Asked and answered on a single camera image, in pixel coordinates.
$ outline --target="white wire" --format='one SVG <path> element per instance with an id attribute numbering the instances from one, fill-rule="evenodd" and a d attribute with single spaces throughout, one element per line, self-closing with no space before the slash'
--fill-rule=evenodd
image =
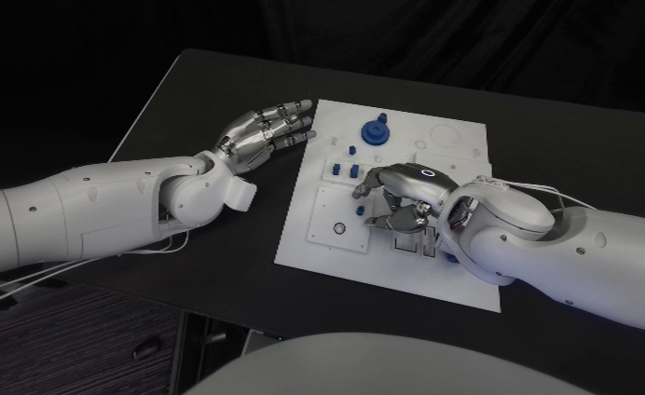
<path id="1" fill-rule="evenodd" d="M 186 231 L 186 239 L 185 239 L 185 243 L 182 244 L 182 246 L 181 246 L 178 249 L 168 250 L 168 248 L 172 246 L 172 237 L 170 237 L 170 242 L 168 243 L 168 246 L 166 246 L 162 250 L 159 250 L 159 251 L 155 251 L 155 250 L 152 250 L 152 249 L 143 249 L 142 251 L 123 252 L 123 253 L 118 253 L 118 254 L 116 254 L 116 255 L 108 255 L 107 257 L 93 258 L 91 260 L 82 260 L 82 261 L 81 261 L 81 260 L 77 260 L 75 262 L 65 262 L 65 263 L 62 263 L 61 265 L 56 265 L 56 266 L 51 267 L 49 269 L 43 269 L 42 271 L 35 272 L 33 274 L 29 274 L 28 276 L 22 277 L 20 279 L 16 279 L 16 280 L 9 281 L 7 283 L 3 283 L 3 284 L 0 285 L 0 288 L 2 288 L 3 286 L 12 285 L 13 283 L 16 283 L 16 282 L 19 282 L 19 281 L 22 281 L 22 280 L 25 280 L 25 279 L 29 279 L 29 278 L 33 277 L 33 276 L 38 276 L 39 274 L 45 274 L 46 272 L 51 272 L 52 269 L 56 269 L 56 268 L 59 268 L 59 267 L 62 267 L 62 266 L 68 266 L 67 268 L 59 269 L 58 271 L 52 272 L 51 274 L 46 274 L 45 277 L 42 277 L 41 279 L 36 279 L 35 281 L 30 281 L 30 282 L 26 283 L 23 286 L 20 286 L 20 287 L 16 288 L 15 290 L 12 290 L 12 291 L 9 291 L 7 293 L 5 293 L 3 295 L 0 295 L 0 300 L 6 299 L 6 298 L 10 297 L 12 295 L 15 295 L 15 294 L 19 293 L 20 291 L 23 291 L 29 286 L 33 286 L 36 283 L 41 283 L 41 281 L 46 280 L 49 277 L 52 277 L 52 276 L 55 276 L 55 275 L 64 273 L 65 271 L 68 271 L 68 270 L 72 269 L 74 267 L 78 267 L 80 265 L 84 265 L 85 263 L 91 263 L 91 262 L 95 262 L 97 260 L 101 260 L 103 258 L 108 258 L 108 257 L 114 257 L 114 256 L 121 256 L 121 255 L 124 255 L 124 254 L 127 254 L 127 253 L 139 253 L 139 254 L 142 254 L 142 255 L 152 254 L 152 253 L 175 253 L 175 252 L 181 251 L 181 250 L 185 248 L 185 245 L 188 244 L 188 239 L 189 239 L 189 231 Z"/>
<path id="2" fill-rule="evenodd" d="M 524 183 L 514 183 L 511 181 L 504 181 L 501 179 L 498 179 L 498 181 L 501 181 L 502 183 L 508 184 L 508 185 L 514 185 L 515 187 L 525 187 L 525 188 L 533 188 L 534 190 L 538 190 L 540 192 L 546 192 L 546 193 L 551 193 L 553 195 L 559 195 L 563 198 L 567 198 L 570 200 L 573 200 L 573 202 L 576 202 L 577 204 L 580 204 L 580 206 L 589 207 L 589 209 L 596 209 L 595 206 L 590 206 L 586 202 L 582 202 L 579 199 L 576 199 L 574 197 L 570 197 L 569 195 L 564 195 L 563 193 L 560 193 L 557 191 L 557 189 L 554 189 L 554 187 L 550 187 L 548 185 L 537 185 L 537 184 L 524 184 Z"/>

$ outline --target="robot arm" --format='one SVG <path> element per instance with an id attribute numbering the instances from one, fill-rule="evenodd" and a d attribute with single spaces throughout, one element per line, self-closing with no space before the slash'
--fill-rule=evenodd
<path id="1" fill-rule="evenodd" d="M 274 150 L 316 136 L 312 101 L 250 112 L 195 157 L 97 164 L 0 190 L 0 271 L 104 257 L 207 225 L 224 205 L 247 211 L 256 185 L 240 174 Z"/>
<path id="2" fill-rule="evenodd" d="M 391 205 L 368 225 L 411 233 L 433 215 L 440 250 L 481 279 L 499 286 L 523 279 L 560 303 L 645 328 L 645 219 L 583 207 L 554 217 L 504 181 L 479 177 L 459 187 L 417 164 L 372 171 L 355 198 L 384 186 L 388 203 L 391 196 L 417 203 Z"/>

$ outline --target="white board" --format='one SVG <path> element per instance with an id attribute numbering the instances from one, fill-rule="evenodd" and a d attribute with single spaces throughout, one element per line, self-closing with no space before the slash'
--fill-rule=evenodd
<path id="1" fill-rule="evenodd" d="M 387 113 L 390 140 L 374 146 L 362 140 L 361 128 L 380 113 Z M 414 252 L 396 250 L 394 232 L 364 226 L 368 216 L 390 213 L 381 191 L 372 192 L 368 201 L 351 197 L 368 169 L 398 162 L 419 162 L 443 171 L 458 184 L 466 184 L 482 174 L 491 175 L 485 126 L 321 100 L 312 129 L 318 137 L 305 150 L 276 264 L 499 312 L 498 286 L 450 263 L 443 252 L 433 257 L 427 252 L 432 244 L 424 238 L 419 237 Z M 357 146 L 354 156 L 351 145 Z M 342 166 L 339 175 L 332 171 L 336 163 Z M 349 177 L 352 164 L 361 165 L 358 178 Z M 329 195 L 325 192 L 325 199 L 319 200 L 325 188 L 338 191 L 329 191 Z M 365 206 L 364 215 L 357 214 L 359 205 Z M 345 231 L 352 235 L 348 242 L 341 240 L 345 234 L 332 231 L 336 223 L 351 227 Z M 414 249 L 416 240 L 404 241 L 411 245 L 407 249 Z"/>

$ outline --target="black table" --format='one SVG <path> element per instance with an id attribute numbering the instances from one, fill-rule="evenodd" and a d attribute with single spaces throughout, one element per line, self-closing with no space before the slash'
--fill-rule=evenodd
<path id="1" fill-rule="evenodd" d="M 114 160 L 194 155 L 244 111 L 302 99 L 485 123 L 495 176 L 645 216 L 645 115 L 199 50 L 175 62 Z M 551 301 L 521 281 L 499 290 L 498 314 L 274 265 L 303 149 L 282 151 L 244 176 L 260 189 L 250 212 L 225 210 L 183 251 L 110 258 L 67 277 L 286 337 L 411 336 L 596 393 L 642 393 L 645 332 Z"/>

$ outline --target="black curtain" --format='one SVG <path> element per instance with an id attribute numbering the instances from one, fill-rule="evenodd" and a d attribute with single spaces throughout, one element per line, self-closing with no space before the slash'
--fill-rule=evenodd
<path id="1" fill-rule="evenodd" d="M 2 0 L 5 157 L 106 160 L 185 48 L 644 111 L 642 2 Z"/>

